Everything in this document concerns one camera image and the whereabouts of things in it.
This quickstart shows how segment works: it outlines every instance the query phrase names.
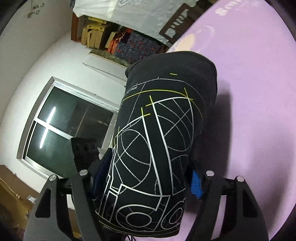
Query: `white wall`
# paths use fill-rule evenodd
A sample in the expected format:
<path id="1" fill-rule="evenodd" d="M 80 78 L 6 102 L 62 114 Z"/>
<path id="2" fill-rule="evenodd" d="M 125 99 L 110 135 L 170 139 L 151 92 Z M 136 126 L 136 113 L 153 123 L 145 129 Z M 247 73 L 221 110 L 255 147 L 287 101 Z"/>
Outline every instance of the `white wall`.
<path id="1" fill-rule="evenodd" d="M 10 98 L 34 62 L 71 29 L 70 0 L 42 0 L 38 15 L 28 18 L 31 0 L 12 17 L 0 36 L 0 123 Z"/>
<path id="2" fill-rule="evenodd" d="M 82 64 L 90 49 L 71 41 L 70 33 L 52 45 L 26 74 L 11 98 L 0 126 L 0 164 L 40 192 L 45 179 L 16 159 L 20 138 L 40 92 L 51 76 L 120 104 L 125 87 Z"/>

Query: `silver bolt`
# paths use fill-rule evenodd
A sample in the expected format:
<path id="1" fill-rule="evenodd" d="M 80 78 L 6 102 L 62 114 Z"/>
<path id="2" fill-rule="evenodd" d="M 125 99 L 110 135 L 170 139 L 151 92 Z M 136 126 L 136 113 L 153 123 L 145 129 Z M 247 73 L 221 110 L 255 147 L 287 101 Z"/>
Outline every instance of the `silver bolt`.
<path id="1" fill-rule="evenodd" d="M 215 173 L 214 173 L 213 171 L 211 171 L 211 170 L 208 170 L 208 171 L 206 171 L 206 175 L 207 175 L 208 177 L 212 177 L 212 176 L 215 175 Z"/>
<path id="2" fill-rule="evenodd" d="M 57 179 L 57 176 L 56 175 L 51 175 L 50 177 L 49 177 L 49 180 L 50 181 L 54 181 L 54 180 L 56 180 Z"/>
<path id="3" fill-rule="evenodd" d="M 85 175 L 87 175 L 88 174 L 88 171 L 87 170 L 81 170 L 80 172 L 79 172 L 79 175 L 81 175 L 81 176 L 85 176 Z"/>
<path id="4" fill-rule="evenodd" d="M 244 181 L 244 178 L 242 176 L 238 176 L 237 180 L 242 183 Z"/>

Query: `pink surface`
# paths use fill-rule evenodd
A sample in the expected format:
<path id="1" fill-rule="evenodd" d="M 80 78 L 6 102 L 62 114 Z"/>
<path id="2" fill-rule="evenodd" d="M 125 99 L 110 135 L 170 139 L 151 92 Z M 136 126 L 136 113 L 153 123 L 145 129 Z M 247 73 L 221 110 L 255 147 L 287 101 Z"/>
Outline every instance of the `pink surface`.
<path id="1" fill-rule="evenodd" d="M 296 43 L 264 0 L 220 0 L 169 51 L 180 50 L 216 65 L 207 148 L 217 155 L 209 165 L 227 178 L 244 176 L 272 238 L 296 203 Z M 180 233 L 167 239 L 185 240 L 194 219 L 185 212 Z"/>

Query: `window frame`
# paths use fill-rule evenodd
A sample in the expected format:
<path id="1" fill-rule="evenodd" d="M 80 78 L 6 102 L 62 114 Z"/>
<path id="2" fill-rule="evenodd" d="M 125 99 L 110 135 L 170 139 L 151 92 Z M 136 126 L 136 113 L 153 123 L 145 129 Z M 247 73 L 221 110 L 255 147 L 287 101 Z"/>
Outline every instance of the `window frame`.
<path id="1" fill-rule="evenodd" d="M 63 131 L 59 130 L 58 128 L 55 128 L 55 127 L 49 125 L 48 123 L 46 123 L 45 121 L 40 120 L 38 118 L 39 113 L 40 113 L 41 109 L 43 108 L 45 101 L 47 100 L 47 97 L 49 96 L 49 94 L 51 93 L 51 91 L 54 87 L 57 87 L 65 92 L 68 92 L 74 96 L 77 96 L 83 100 L 86 100 L 92 104 L 95 104 L 99 107 L 102 107 L 106 110 L 113 112 L 113 116 L 112 116 L 111 122 L 109 124 L 109 128 L 106 132 L 102 148 L 98 148 L 98 150 L 100 152 L 100 155 L 99 155 L 100 158 L 102 158 L 105 151 L 110 146 L 112 146 L 112 136 L 114 133 L 117 114 L 119 111 L 119 105 L 117 105 L 113 102 L 110 102 L 102 97 L 99 97 L 96 94 L 93 94 L 91 92 L 83 90 L 77 86 L 74 86 L 70 83 L 62 81 L 58 78 L 51 77 L 49 82 L 43 88 L 42 92 L 40 93 L 38 99 L 36 100 L 32 110 L 31 110 L 31 113 L 30 113 L 28 120 L 26 122 L 26 125 L 24 127 L 24 131 L 22 133 L 22 137 L 21 137 L 18 152 L 17 152 L 17 159 L 20 162 L 22 162 L 25 166 L 27 166 L 32 171 L 34 171 L 39 176 L 41 176 L 45 179 L 47 179 L 50 175 L 53 175 L 56 173 L 51 172 L 50 170 L 41 166 L 40 164 L 38 164 L 37 162 L 35 162 L 34 160 L 32 160 L 31 158 L 29 158 L 27 156 L 27 152 L 28 152 L 30 142 L 31 142 L 36 125 L 41 124 L 45 128 L 48 128 L 49 130 L 53 131 L 54 133 L 66 138 L 66 139 L 72 138 L 71 135 L 64 133 Z"/>

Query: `black block with holes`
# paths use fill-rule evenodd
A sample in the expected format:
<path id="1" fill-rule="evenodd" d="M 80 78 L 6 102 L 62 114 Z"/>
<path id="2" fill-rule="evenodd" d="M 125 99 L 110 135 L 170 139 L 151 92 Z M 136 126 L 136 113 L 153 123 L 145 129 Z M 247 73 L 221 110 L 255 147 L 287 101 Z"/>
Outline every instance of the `black block with holes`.
<path id="1" fill-rule="evenodd" d="M 72 137 L 68 145 L 69 158 L 74 159 L 77 171 L 88 169 L 95 161 L 99 160 L 99 151 L 95 138 Z"/>

